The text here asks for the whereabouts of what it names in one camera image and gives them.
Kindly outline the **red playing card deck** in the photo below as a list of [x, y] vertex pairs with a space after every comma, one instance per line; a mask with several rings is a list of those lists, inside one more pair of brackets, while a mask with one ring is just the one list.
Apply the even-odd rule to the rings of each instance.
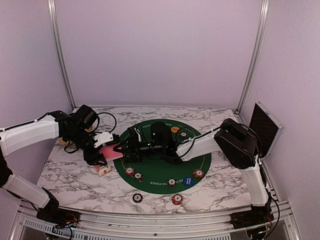
[[114, 161], [123, 157], [121, 152], [114, 151], [115, 145], [104, 146], [99, 150], [107, 162]]

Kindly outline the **red chips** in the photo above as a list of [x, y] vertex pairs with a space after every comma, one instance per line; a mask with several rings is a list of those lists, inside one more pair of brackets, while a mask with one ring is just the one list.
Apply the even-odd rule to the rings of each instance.
[[202, 169], [196, 169], [193, 171], [193, 176], [195, 178], [202, 178], [204, 175], [205, 175], [205, 173]]
[[135, 169], [134, 169], [133, 167], [127, 167], [127, 168], [125, 169], [125, 173], [126, 173], [127, 175], [129, 175], [129, 176], [132, 176], [132, 175], [135, 174]]

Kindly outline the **black poker chip stack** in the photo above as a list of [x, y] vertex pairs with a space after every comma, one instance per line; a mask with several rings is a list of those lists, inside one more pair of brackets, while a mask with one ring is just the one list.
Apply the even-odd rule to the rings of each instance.
[[132, 196], [132, 200], [135, 203], [141, 203], [143, 201], [143, 196], [140, 193], [136, 193]]

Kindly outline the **orange big blind button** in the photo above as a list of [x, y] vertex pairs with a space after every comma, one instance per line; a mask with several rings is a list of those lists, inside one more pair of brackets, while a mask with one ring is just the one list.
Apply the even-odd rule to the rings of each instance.
[[178, 126], [173, 126], [171, 128], [171, 132], [174, 133], [174, 134], [176, 134], [179, 130], [180, 130], [180, 128]]

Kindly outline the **blue small blind button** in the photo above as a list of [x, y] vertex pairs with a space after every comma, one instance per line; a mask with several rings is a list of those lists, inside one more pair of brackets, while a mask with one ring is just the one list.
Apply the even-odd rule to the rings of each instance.
[[195, 184], [194, 178], [190, 176], [185, 177], [182, 182], [186, 187], [192, 187]]

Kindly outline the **red poker chip stack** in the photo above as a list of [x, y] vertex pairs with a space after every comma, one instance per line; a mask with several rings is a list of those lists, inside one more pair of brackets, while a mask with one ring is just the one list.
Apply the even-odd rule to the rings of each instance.
[[180, 205], [183, 202], [183, 196], [179, 193], [172, 196], [172, 203], [174, 205]]

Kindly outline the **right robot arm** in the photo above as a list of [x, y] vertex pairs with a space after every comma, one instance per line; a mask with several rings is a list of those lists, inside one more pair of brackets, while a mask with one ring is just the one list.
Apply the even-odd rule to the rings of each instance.
[[221, 150], [229, 163], [240, 170], [247, 185], [251, 209], [247, 219], [258, 224], [267, 216], [271, 196], [261, 174], [258, 135], [248, 126], [231, 118], [204, 134], [178, 142], [172, 130], [162, 121], [150, 126], [150, 140], [137, 126], [128, 128], [129, 136], [116, 144], [113, 150], [123, 157], [141, 162], [144, 157], [158, 155], [172, 165], [180, 165], [200, 156]]

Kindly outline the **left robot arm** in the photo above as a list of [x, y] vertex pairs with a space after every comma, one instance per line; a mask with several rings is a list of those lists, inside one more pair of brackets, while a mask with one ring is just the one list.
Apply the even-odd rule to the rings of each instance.
[[[20, 124], [0, 129], [0, 187], [13, 196], [28, 201], [36, 207], [37, 218], [61, 223], [76, 212], [60, 208], [57, 198], [49, 190], [37, 186], [35, 172], [45, 163], [45, 157], [58, 138], [75, 144], [83, 152], [84, 161], [90, 165], [105, 166], [101, 152], [103, 144], [113, 140], [110, 132], [90, 130], [99, 123], [99, 115], [89, 106], [82, 105], [74, 113], [56, 110]], [[26, 167], [29, 176], [23, 176]]]

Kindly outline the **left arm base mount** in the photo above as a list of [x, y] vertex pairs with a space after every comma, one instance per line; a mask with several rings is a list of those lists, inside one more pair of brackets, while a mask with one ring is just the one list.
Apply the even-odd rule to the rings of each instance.
[[76, 227], [79, 223], [80, 213], [77, 211], [58, 208], [53, 211], [40, 209], [36, 217], [40, 220], [56, 224], [58, 228]]

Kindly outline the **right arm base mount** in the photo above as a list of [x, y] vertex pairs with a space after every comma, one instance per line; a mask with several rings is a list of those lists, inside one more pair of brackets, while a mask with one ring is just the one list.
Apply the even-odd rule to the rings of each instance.
[[234, 229], [251, 227], [273, 221], [273, 214], [263, 214], [262, 212], [253, 212], [251, 210], [235, 212], [230, 215], [229, 223]]

